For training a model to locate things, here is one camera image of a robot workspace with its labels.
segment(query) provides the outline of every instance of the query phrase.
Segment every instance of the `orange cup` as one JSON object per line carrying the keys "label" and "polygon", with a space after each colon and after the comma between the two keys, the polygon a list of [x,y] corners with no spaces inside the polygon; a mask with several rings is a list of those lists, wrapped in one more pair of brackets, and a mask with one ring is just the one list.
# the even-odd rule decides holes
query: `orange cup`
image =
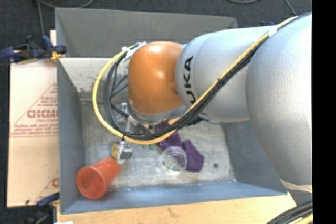
{"label": "orange cup", "polygon": [[76,176],[76,184],[85,197],[99,199],[119,173],[120,166],[117,161],[114,158],[105,158],[80,169]]}

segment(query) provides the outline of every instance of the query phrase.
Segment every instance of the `yellow cable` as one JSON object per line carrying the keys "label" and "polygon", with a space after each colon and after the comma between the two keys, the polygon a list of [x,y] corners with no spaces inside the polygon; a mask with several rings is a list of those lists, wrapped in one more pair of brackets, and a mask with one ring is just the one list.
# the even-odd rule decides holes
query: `yellow cable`
{"label": "yellow cable", "polygon": [[[296,19],[297,16],[289,18],[288,20],[285,20],[284,22],[278,24],[277,30],[280,29],[281,27],[283,27],[284,25],[290,23],[292,20]],[[254,48],[256,48],[260,43],[264,42],[267,38],[269,37],[269,33],[265,33],[264,35],[262,35],[256,42],[254,42],[250,47],[248,47],[231,65],[229,68],[227,68],[222,75],[220,76],[220,79],[222,79],[223,77],[225,77],[244,57],[246,57]],[[105,119],[102,117],[102,115],[100,114],[100,111],[98,109],[98,105],[97,105],[97,91],[98,91],[98,86],[99,83],[101,81],[101,78],[103,77],[103,75],[105,74],[105,72],[108,70],[108,68],[114,63],[116,62],[121,56],[123,56],[124,53],[127,53],[125,51],[122,51],[120,53],[118,53],[117,55],[115,55],[111,60],[108,61],[108,63],[103,67],[103,69],[100,71],[100,73],[97,76],[95,85],[93,87],[93,92],[92,92],[92,103],[93,103],[93,109],[95,111],[95,114],[98,118],[98,120],[101,122],[101,124],[107,129],[109,130],[111,133],[121,137],[121,138],[125,138],[125,140],[128,140],[132,143],[135,144],[141,144],[141,145],[150,145],[150,144],[155,144],[155,143],[159,143],[162,140],[165,140],[166,138],[168,138],[170,135],[172,135],[173,133],[176,132],[177,129],[174,129],[168,133],[165,133],[164,135],[155,138],[155,139],[151,139],[151,140],[137,140],[137,139],[133,139],[133,138],[129,138],[127,136],[124,136],[123,133],[119,132],[118,130],[114,129],[110,124],[108,124]],[[211,89],[213,87],[215,87],[217,85],[218,80],[214,81],[214,83],[201,95],[201,97],[199,97],[194,103],[193,105],[184,113],[187,114],[191,109],[193,109],[197,104],[199,104],[204,98],[205,96],[211,91]]]}
{"label": "yellow cable", "polygon": [[108,124],[105,119],[102,117],[102,115],[100,114],[100,111],[98,109],[98,105],[97,105],[97,91],[98,91],[98,86],[99,83],[101,81],[101,78],[103,77],[103,75],[105,74],[105,72],[108,70],[108,68],[115,62],[117,61],[124,53],[124,51],[120,52],[119,54],[117,54],[116,56],[114,56],[111,60],[108,61],[108,63],[103,67],[103,69],[100,71],[100,73],[97,76],[95,85],[93,86],[93,92],[92,92],[92,103],[93,103],[93,109],[96,113],[96,116],[98,118],[98,120],[101,122],[101,124],[107,129],[109,130],[111,133],[121,137],[121,138],[125,138],[125,140],[128,140],[132,143],[135,144],[141,144],[141,145],[150,145],[150,144],[155,144],[158,143],[166,138],[168,138],[170,135],[172,135],[174,131],[168,132],[158,138],[152,139],[152,140],[136,140],[133,138],[129,138],[127,136],[124,136],[123,133],[119,132],[118,130],[114,129],[110,124]]}

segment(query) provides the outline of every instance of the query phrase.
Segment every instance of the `plastic cup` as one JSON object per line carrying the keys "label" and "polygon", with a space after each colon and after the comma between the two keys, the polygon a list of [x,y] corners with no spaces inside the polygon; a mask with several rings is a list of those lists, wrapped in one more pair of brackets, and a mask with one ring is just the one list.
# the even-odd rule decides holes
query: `plastic cup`
{"label": "plastic cup", "polygon": [[76,176],[78,190],[89,199],[101,198],[119,175],[120,166],[114,158],[105,158],[80,169]]}
{"label": "plastic cup", "polygon": [[187,154],[178,146],[168,147],[159,156],[158,166],[167,174],[178,175],[187,166]]}

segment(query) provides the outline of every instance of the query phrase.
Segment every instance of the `cardboard sheet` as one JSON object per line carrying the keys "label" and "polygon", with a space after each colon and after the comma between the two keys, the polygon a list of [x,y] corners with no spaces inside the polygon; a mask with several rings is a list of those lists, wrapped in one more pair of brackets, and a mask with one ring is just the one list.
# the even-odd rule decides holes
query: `cardboard sheet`
{"label": "cardboard sheet", "polygon": [[10,67],[7,206],[34,205],[59,191],[56,64]]}

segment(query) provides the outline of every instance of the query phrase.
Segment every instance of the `gray box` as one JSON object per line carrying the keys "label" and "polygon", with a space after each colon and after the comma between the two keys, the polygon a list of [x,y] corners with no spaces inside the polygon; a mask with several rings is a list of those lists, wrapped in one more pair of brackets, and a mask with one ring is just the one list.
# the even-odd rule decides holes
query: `gray box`
{"label": "gray box", "polygon": [[201,122],[180,130],[182,140],[190,139],[205,156],[200,173],[158,174],[155,160],[160,150],[132,144],[132,158],[101,199],[86,199],[76,186],[77,171],[110,156],[118,140],[92,109],[92,86],[109,58],[138,41],[184,44],[236,26],[234,19],[216,16],[56,10],[57,41],[68,46],[70,56],[58,62],[62,214],[287,194],[250,122]]}

